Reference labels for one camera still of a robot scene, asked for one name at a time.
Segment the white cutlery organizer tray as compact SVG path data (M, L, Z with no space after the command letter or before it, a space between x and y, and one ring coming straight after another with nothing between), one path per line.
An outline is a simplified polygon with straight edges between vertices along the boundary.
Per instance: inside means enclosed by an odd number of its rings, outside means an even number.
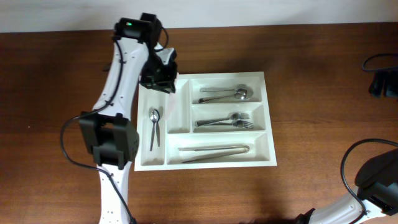
M200 92L200 88L232 88L247 85L254 94L248 100L233 97L199 103L200 98L232 95L233 91ZM263 72L208 73L180 75L176 87L178 103L172 117L165 120L164 113L169 95L158 91L139 88L137 109L137 132L139 151L135 160L136 171L206 169L225 167L276 166L271 117ZM149 114L153 109L160 113L160 147L155 132L153 150L150 151L152 122ZM200 120L226 118L233 113L247 113L253 129L233 126L199 126ZM224 156L204 161L183 164L194 157L219 152L239 151L240 149L220 151L180 152L180 147L206 147L246 145L246 153Z

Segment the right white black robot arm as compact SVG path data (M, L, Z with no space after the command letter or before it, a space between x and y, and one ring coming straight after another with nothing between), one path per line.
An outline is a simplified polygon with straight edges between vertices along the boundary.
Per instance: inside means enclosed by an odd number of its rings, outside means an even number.
M363 223L373 218L397 214L397 149L366 161L356 174L351 188L346 180L345 165L351 152L366 143L397 147L386 139L363 139L351 145L340 164L340 176L348 193L326 207L312 208L298 215L294 223Z

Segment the large metal spoon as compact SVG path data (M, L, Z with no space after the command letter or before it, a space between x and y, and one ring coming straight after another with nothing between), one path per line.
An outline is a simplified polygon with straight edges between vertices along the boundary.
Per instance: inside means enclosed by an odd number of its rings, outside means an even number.
M199 103L206 103L206 102L213 101L213 100L220 100L220 99L223 99L223 98L231 98L231 97L239 99L239 100L245 100L247 96L248 96L248 91L246 89L240 88L235 93L233 93L232 95L200 98L198 100L198 102Z
M254 94L254 91L252 90L251 87L247 85L236 85L235 87L232 88L200 88L200 92L205 93L205 92L221 92L221 91L233 91L234 93L231 95L231 97L234 97L235 99L239 100L248 100L251 98Z

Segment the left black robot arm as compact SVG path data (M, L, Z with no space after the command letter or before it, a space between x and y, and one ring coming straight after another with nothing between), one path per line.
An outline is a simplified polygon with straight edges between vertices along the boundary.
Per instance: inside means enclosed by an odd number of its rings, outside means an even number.
M79 119L83 140L101 178L100 223L135 223L128 209L128 178L139 148L131 122L138 85L175 92L176 51L159 44L164 27L155 14L122 17L114 25L114 52L108 77L90 112Z

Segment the metal fork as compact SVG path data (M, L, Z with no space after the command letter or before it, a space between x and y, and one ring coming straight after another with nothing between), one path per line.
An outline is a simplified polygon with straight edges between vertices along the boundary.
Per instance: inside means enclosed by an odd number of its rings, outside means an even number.
M194 125L196 127L199 126L233 126L236 128L246 128L246 129L253 129L254 124L249 122L249 121L243 121L243 120L236 120L231 123L222 123L222 122L217 122L217 123L210 123L210 124L200 124L199 122L195 122Z
M218 118L218 119L208 119L208 120L200 120L195 122L195 126L204 126L208 124L213 124L213 123L219 123L222 121L227 121L227 120L239 120L239 119L249 119L249 115L247 113L233 113L231 116L228 116L226 118Z

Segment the metal table knife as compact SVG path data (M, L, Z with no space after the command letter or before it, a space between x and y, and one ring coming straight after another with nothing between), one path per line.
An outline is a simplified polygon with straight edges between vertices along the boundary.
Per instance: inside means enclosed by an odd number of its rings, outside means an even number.
M231 150L231 149L244 149L245 151L250 150L249 146L246 145L230 145L230 146L206 146L206 147L180 147L180 152L188 151L220 151L220 150Z
M248 151L249 151L249 148L245 147L245 148L240 149L239 151L219 152L216 154L209 154L209 155L204 155L204 156L200 156L200 157L194 157L187 161L183 161L183 164L190 163L190 162L204 161L204 160L208 160L208 159L215 159L215 158L224 157L224 156L232 156L235 154L246 153Z

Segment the metal teaspoon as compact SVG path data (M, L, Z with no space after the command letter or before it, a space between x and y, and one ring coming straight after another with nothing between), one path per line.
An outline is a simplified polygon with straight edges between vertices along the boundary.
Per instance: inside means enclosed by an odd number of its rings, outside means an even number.
M155 126L160 119L160 115L157 109L153 109L149 114L150 121L152 122L152 131L150 137L150 151L153 150L154 138L155 138Z
M160 113L159 113L159 110L157 110L157 109L154 109L154 111L155 111L155 114L157 115L157 120L155 122L157 145L158 145L158 147L160 147L160 126L159 126Z

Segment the white plastic knife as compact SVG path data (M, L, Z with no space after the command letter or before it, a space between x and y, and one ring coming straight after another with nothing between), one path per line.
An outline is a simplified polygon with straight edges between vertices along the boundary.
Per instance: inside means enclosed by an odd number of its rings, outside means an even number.
M176 90L175 93L170 93L168 101L166 103L166 110L164 113L165 120L168 120L172 117L174 109L178 103L178 91Z

